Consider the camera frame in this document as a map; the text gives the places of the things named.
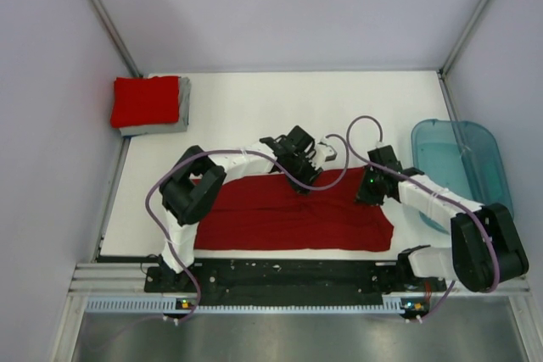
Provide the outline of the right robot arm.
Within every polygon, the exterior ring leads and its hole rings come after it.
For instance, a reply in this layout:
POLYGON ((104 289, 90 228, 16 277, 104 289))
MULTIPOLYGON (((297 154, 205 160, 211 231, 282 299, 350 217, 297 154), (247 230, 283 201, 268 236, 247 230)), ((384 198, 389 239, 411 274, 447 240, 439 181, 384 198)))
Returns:
POLYGON ((529 260, 509 209, 462 198, 415 167, 404 168, 390 145, 369 151, 356 200, 381 206, 394 199, 445 229, 444 248, 420 245, 400 252, 398 284, 418 289, 427 278, 459 281, 471 292, 489 292, 529 271, 529 260))

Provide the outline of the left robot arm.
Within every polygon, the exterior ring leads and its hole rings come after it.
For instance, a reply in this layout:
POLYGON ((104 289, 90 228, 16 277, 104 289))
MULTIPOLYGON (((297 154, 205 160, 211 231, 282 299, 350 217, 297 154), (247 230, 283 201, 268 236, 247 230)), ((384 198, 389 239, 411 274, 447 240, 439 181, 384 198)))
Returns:
POLYGON ((262 137, 246 148, 203 155, 196 145, 179 159, 189 164, 176 170, 159 186, 165 209, 169 242, 162 258, 167 265, 163 281, 174 291, 192 283, 194 244, 199 222, 212 210, 223 185, 249 176, 283 173, 297 193, 308 193, 323 165, 337 157, 335 150, 300 126, 287 135, 262 137))

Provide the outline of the dark red t-shirt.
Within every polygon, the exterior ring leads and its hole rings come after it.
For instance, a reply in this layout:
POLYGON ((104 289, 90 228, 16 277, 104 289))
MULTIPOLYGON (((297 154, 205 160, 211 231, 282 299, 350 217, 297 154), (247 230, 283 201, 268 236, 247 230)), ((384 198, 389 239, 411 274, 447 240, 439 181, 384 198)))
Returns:
POLYGON ((335 187, 298 194, 284 175, 256 175, 223 186, 212 210, 199 223, 200 250, 272 251, 343 249, 384 252, 393 225, 378 206, 355 202, 363 168, 327 170, 318 186, 335 187))

